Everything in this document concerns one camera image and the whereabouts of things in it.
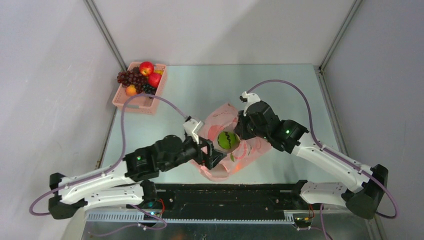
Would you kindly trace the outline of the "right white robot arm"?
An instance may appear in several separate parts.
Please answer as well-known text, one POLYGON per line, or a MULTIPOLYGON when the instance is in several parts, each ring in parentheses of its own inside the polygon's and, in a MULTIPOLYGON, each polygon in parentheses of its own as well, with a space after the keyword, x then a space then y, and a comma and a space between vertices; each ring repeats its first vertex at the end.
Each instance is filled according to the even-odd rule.
POLYGON ((385 166, 370 167, 322 144, 298 122, 279 119, 262 100, 241 98, 241 101, 245 107, 238 112, 234 131, 242 140, 264 140, 274 149, 303 158, 338 180, 333 183, 299 180, 290 196, 295 208, 323 203, 346 207, 367 220, 375 216, 385 193, 382 187, 388 183, 389 171, 385 166))

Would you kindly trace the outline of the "pink printed plastic bag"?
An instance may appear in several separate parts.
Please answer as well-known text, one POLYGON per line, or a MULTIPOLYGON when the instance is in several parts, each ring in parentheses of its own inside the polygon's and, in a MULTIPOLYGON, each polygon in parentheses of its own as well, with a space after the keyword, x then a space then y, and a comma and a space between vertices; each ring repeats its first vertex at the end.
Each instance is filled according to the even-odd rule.
POLYGON ((253 163, 259 157, 271 150, 272 146, 264 139, 254 137, 248 140, 239 140, 235 147, 223 149, 218 144, 219 134, 222 132, 233 133, 238 121, 238 110, 230 103, 225 103, 213 111, 204 121, 204 126, 199 131, 199 136, 211 140, 216 149, 227 156, 223 158, 214 168, 197 164, 194 165, 201 175, 213 182, 224 181, 229 176, 237 173, 244 167, 253 163))

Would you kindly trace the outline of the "green striped fake watermelon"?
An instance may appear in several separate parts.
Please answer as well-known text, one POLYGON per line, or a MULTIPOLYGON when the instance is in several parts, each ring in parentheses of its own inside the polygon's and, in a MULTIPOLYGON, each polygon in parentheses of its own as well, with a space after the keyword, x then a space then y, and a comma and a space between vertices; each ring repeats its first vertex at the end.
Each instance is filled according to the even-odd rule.
POLYGON ((222 131, 217 137, 217 143, 224 150, 233 150, 239 146, 240 140, 234 132, 222 131))

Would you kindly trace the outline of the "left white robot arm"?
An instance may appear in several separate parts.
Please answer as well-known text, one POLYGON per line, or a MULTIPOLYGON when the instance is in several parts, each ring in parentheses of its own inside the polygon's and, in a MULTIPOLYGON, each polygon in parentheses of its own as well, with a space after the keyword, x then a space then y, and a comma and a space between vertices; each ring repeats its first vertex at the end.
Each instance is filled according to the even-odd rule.
POLYGON ((56 192, 48 200, 48 212, 54 219, 63 220, 79 209, 139 204, 153 208, 158 194, 151 179, 191 160, 211 170, 226 156, 211 140, 201 137, 196 142, 188 135, 184 140, 168 135, 126 154, 115 166, 74 177, 51 174, 49 186, 56 192))

